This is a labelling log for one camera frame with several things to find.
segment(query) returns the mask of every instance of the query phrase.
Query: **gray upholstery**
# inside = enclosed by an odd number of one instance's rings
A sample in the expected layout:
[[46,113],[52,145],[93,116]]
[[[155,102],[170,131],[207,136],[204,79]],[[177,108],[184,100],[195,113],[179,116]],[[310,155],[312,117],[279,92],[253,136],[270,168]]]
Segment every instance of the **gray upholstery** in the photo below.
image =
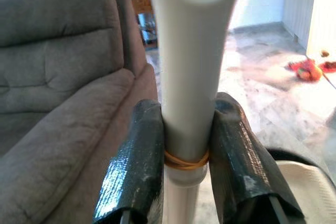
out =
[[116,0],[0,0],[0,24],[0,113],[49,112],[123,66]]
[[130,0],[0,0],[0,223],[92,222],[133,106],[157,99],[133,15]]

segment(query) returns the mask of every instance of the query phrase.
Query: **marble floor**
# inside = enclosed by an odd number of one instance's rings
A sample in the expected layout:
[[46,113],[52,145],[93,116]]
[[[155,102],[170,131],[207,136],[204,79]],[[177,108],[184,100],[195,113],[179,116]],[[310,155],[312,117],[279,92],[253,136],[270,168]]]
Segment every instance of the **marble floor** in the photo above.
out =
[[[307,83],[286,70],[288,62],[306,57],[281,24],[231,32],[225,48],[218,91],[242,105],[258,139],[304,143],[324,158],[336,181],[336,88],[331,84],[336,86],[336,73],[327,75],[331,83],[324,77]],[[152,49],[146,54],[161,100],[159,52]],[[195,223],[218,223],[209,176],[201,184]]]

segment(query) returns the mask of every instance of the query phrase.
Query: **couch backrest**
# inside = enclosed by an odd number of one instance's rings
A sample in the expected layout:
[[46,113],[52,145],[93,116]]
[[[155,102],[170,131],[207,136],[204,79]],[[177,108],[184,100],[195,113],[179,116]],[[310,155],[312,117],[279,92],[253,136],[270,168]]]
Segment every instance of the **couch backrest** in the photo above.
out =
[[49,112],[122,67],[116,0],[0,0],[0,113]]

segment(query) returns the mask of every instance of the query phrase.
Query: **couch cushion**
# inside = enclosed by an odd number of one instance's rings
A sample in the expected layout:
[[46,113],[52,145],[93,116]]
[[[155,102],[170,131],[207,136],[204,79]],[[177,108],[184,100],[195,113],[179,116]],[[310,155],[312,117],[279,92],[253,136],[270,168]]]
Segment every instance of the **couch cushion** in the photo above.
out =
[[116,0],[0,0],[0,113],[49,112],[123,66]]
[[0,159],[45,115],[45,113],[0,114]]
[[134,75],[95,80],[51,111],[0,159],[0,223],[40,223],[104,136]]

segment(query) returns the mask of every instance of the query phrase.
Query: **wooden furniture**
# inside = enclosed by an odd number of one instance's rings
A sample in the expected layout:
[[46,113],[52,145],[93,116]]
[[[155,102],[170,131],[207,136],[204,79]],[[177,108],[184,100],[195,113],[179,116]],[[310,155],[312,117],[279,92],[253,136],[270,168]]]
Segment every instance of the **wooden furniture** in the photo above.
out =
[[146,41],[143,38],[143,31],[147,31],[149,33],[155,33],[156,34],[156,27],[153,26],[141,26],[140,20],[139,20],[139,14],[143,13],[151,13],[154,16],[151,0],[132,0],[133,8],[135,11],[135,15],[137,17],[137,21],[139,24],[140,34],[142,38],[142,42],[145,45],[145,47],[156,47],[157,42],[147,44]]

